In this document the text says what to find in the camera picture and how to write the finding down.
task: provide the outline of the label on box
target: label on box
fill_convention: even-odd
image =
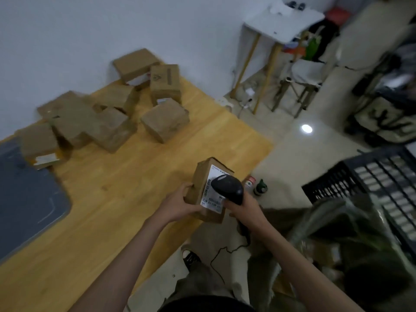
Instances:
[[[219,169],[215,165],[211,164],[211,168],[209,169],[209,173],[208,173],[208,179],[205,184],[204,193],[202,194],[202,199],[201,199],[201,206],[219,214],[221,214],[221,212],[223,211],[222,201],[224,200],[225,197],[218,194],[212,188],[211,181],[214,178],[217,178],[224,174],[229,175],[228,173]]]
[[[150,73],[144,73],[133,80],[127,82],[128,85],[136,86],[150,80]]]
[[[56,153],[47,154],[45,156],[37,156],[35,160],[36,162],[33,165],[40,165],[49,162],[59,161],[58,157],[56,156]]]

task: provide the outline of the barcode scanner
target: barcode scanner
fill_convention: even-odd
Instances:
[[[234,204],[241,206],[244,194],[242,183],[231,175],[221,175],[211,181],[212,188],[221,196],[232,201]],[[247,239],[247,246],[250,245],[250,231],[248,228],[238,221],[240,234]]]

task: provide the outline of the chair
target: chair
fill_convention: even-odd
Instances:
[[[294,117],[297,118],[302,109],[306,110],[308,108],[315,94],[340,61],[341,47],[339,37],[333,42],[329,48],[328,61],[325,63],[300,59],[286,65],[282,71],[284,78],[280,81],[280,88],[274,97],[275,105],[272,111],[278,108],[280,101],[289,87],[292,87],[298,97],[297,102],[300,103],[300,107]],[[293,83],[304,86],[300,95],[296,92]]]

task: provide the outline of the hand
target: hand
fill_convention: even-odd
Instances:
[[[168,224],[179,221],[191,213],[201,211],[203,206],[191,205],[184,201],[185,190],[191,186],[192,183],[182,183],[174,192],[167,194],[153,216]]]
[[[244,190],[241,206],[225,199],[224,207],[229,209],[243,225],[255,234],[269,225],[257,200],[246,190]]]

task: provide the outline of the gray mat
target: gray mat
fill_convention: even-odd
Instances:
[[[26,163],[17,138],[0,144],[0,263],[67,215],[70,208],[54,175]]]

